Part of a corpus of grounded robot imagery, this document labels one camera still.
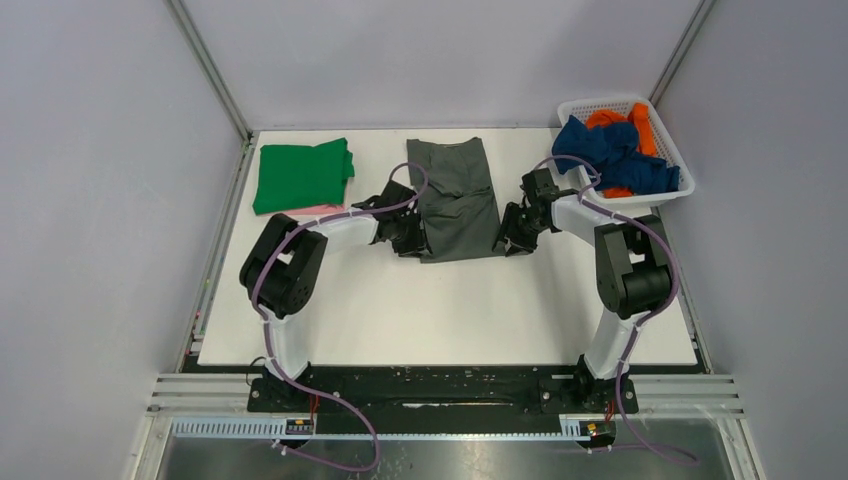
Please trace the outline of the grey t-shirt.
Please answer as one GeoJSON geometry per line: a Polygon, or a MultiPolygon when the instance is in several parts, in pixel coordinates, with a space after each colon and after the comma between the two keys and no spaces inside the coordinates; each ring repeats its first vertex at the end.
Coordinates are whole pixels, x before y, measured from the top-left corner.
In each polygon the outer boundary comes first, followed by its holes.
{"type": "Polygon", "coordinates": [[[411,183],[422,189],[418,203],[429,250],[424,264],[505,255],[497,243],[499,208],[483,141],[473,137],[457,144],[419,139],[406,141],[407,159],[427,173],[410,172],[411,183]]]}

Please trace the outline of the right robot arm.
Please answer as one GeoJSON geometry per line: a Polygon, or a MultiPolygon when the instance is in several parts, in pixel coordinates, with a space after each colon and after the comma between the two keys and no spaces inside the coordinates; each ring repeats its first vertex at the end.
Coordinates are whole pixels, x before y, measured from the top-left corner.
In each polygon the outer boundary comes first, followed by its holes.
{"type": "Polygon", "coordinates": [[[547,231],[568,231],[594,249],[596,287],[604,311],[588,350],[565,391],[583,410],[597,412],[622,395],[628,360],[642,325],[676,296],[679,280],[662,221],[630,218],[557,186],[548,169],[521,179],[521,202],[507,204],[495,245],[526,255],[547,231]]]}

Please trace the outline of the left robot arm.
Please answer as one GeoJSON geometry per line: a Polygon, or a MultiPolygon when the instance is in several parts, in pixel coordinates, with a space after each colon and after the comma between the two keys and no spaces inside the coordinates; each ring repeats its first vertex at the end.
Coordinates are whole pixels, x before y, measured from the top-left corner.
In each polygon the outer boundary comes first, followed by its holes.
{"type": "Polygon", "coordinates": [[[302,310],[312,298],[324,258],[362,246],[388,243],[400,258],[430,251],[417,210],[429,181],[414,189],[394,180],[383,191],[340,213],[299,222],[275,214],[239,273],[259,314],[266,369],[276,377],[272,398],[288,411],[309,401],[310,385],[299,377],[310,364],[308,321],[302,310]]]}

